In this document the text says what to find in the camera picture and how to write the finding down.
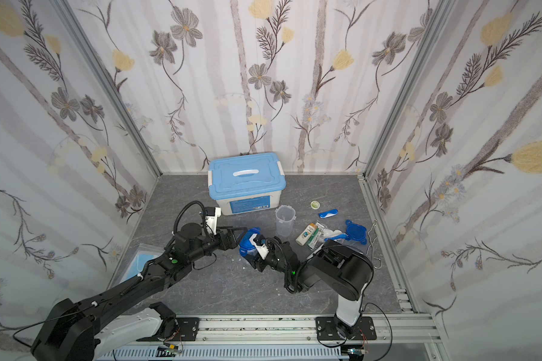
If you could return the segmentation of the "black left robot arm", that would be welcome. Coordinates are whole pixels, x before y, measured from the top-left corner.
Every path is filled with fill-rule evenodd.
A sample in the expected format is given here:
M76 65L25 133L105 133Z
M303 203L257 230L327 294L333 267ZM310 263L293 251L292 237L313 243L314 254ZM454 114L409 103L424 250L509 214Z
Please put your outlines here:
M196 204L200 222L181 226L184 212L179 212L164 252L137 275L79 302L64 299L54 305L38 324L31 355L37 360L95 360L140 338L173 336L179 329L176 314L161 302L128 317L124 313L181 281L200 258L237 248L247 232L245 227L211 227L206 207Z

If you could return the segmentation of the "blue lidded clear jar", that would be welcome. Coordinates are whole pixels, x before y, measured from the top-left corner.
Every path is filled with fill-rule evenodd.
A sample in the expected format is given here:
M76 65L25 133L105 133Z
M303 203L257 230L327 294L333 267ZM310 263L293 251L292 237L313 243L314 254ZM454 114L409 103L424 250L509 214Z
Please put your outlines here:
M257 245L266 245L266 238L262 235L259 227L254 227L248 229L245 237L239 243L240 255L249 263L255 263L262 259L254 246L250 243L250 240L254 240Z
M296 220L296 211L289 205L281 205L276 210L276 234L280 238L289 237Z

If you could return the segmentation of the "blue jar lid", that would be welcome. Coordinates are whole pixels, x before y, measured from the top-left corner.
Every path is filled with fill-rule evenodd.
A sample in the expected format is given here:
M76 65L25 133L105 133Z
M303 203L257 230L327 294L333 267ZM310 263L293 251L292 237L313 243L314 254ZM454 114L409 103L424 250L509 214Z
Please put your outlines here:
M361 245L366 245L368 242L367 228L351 220L346 220L346 235L348 240L359 242Z

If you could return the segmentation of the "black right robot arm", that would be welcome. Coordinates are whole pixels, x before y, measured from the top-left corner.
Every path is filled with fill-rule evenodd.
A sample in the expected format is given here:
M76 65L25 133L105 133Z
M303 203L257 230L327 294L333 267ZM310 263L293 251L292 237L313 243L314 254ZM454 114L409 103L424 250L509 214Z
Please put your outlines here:
M367 332L361 324L364 312L364 293L373 281L375 267L368 257L334 240L326 241L305 260L300 260L289 242L277 238L265 239L262 248L248 262L253 269L263 272L270 268L283 274L284 288L290 294L305 293L319 281L328 285L337 296L337 310L330 326L336 335L333 340L353 340Z

